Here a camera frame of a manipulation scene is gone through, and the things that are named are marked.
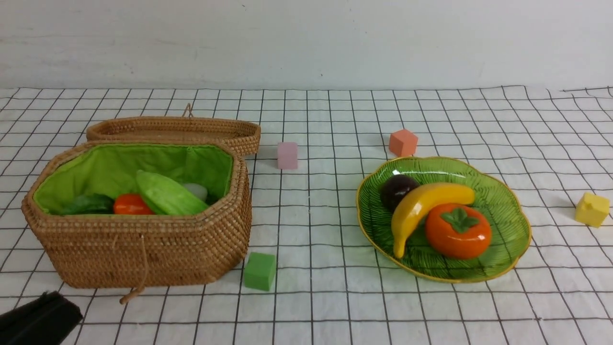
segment green fabric lining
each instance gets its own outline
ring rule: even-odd
[[[100,193],[115,199],[137,193],[139,169],[208,189],[209,205],[230,189],[233,159],[214,145],[103,144],[60,166],[34,192],[44,212],[59,214],[81,194]]]

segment toy cucumber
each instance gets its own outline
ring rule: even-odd
[[[156,214],[193,215],[208,208],[180,183],[155,172],[137,171],[136,186],[145,204]]]
[[[113,198],[103,194],[79,195],[62,209],[62,215],[113,214]]]

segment dark purple fruit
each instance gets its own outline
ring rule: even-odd
[[[398,204],[410,191],[419,187],[419,183],[407,175],[394,175],[381,185],[379,194],[383,206],[394,213]]]

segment basket handle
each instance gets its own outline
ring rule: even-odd
[[[125,295],[124,297],[121,297],[121,299],[119,300],[119,303],[121,304],[126,304],[131,299],[140,295],[145,290],[145,281],[147,279],[147,276],[149,275],[149,263],[147,262],[147,251],[145,250],[145,237],[143,235],[140,235],[140,247],[143,250],[143,264],[145,265],[145,272],[143,274],[143,279],[140,281],[140,284],[136,289],[132,290],[129,294]]]
[[[183,115],[181,115],[181,117],[185,117],[185,114],[187,114],[188,117],[194,117],[194,114],[192,114],[191,110],[192,110],[191,103],[188,103],[188,105],[185,107],[185,110],[183,111]]]

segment yellow cube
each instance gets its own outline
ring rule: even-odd
[[[579,223],[598,228],[609,215],[609,199],[585,193],[575,210],[575,220]]]

